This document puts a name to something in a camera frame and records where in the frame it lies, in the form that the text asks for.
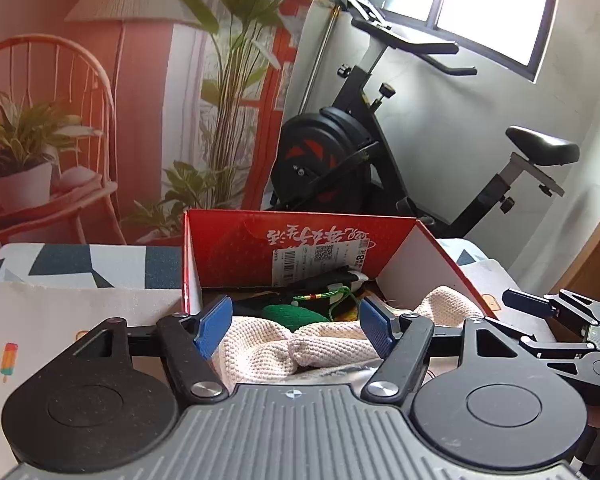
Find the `round black pad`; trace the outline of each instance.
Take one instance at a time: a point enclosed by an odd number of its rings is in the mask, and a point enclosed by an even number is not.
[[[178,410],[167,386],[109,362],[43,368],[11,394],[2,430],[18,460],[59,473],[108,470],[144,455],[170,432]]]
[[[540,399],[513,384],[490,384],[472,391],[466,406],[475,418],[490,426],[518,428],[538,418],[542,412]]]
[[[534,357],[518,354],[465,350],[461,367],[416,394],[410,417],[418,432],[451,459],[489,470],[530,470],[568,457],[587,423],[584,402]]]

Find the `white wall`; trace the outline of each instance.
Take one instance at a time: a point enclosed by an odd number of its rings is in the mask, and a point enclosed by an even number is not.
[[[300,44],[286,101],[297,113],[328,10],[314,5]],[[353,29],[349,15],[338,22],[310,101],[317,110],[333,100],[342,80],[342,63],[355,64],[366,49],[365,34]],[[504,135],[518,124],[581,143],[600,97],[600,0],[560,0],[546,59],[536,84],[477,54],[462,50],[440,56],[451,66],[477,66],[471,78],[450,78],[413,56],[388,51],[367,87],[374,96],[381,82],[397,95],[378,111],[413,199],[452,220],[509,160],[513,145]],[[549,168],[558,183],[569,168]],[[529,241],[554,199],[523,176],[511,196],[516,206],[506,216],[492,211],[468,238],[506,268]]]
[[[567,270],[600,220],[600,106],[579,165],[509,272],[531,293],[545,294]]]

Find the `blue gripper pad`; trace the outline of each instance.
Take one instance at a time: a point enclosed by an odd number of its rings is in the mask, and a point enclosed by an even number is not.
[[[360,327],[382,359],[387,358],[398,342],[391,329],[390,316],[369,300],[362,300],[358,307]]]
[[[203,358],[211,359],[224,334],[229,330],[233,316],[234,304],[231,298],[225,296],[200,319],[198,335],[193,339],[193,343]]]

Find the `floor lamp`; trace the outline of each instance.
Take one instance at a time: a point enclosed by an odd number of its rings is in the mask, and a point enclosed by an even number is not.
[[[65,21],[118,22],[120,24],[116,61],[111,81],[113,102],[117,105],[120,60],[122,59],[122,51],[125,44],[126,24],[128,22],[192,23],[196,22],[196,19],[180,0],[79,0],[69,12]],[[109,173],[112,179],[116,181],[118,177],[118,158],[114,136],[110,139],[109,156],[112,162]],[[114,204],[116,212],[118,212],[116,200],[114,200]]]

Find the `potted plant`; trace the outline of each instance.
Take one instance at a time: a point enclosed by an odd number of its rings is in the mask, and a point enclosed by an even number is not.
[[[58,152],[76,150],[78,137],[101,135],[56,103],[14,104],[0,92],[0,205],[20,211],[49,201]]]
[[[138,238],[138,244],[180,245],[182,214],[187,209],[204,209],[204,197],[228,171],[199,171],[186,162],[174,161],[172,170],[164,170],[169,190],[157,204],[143,205],[137,201],[136,211],[126,222],[151,227],[149,234]]]

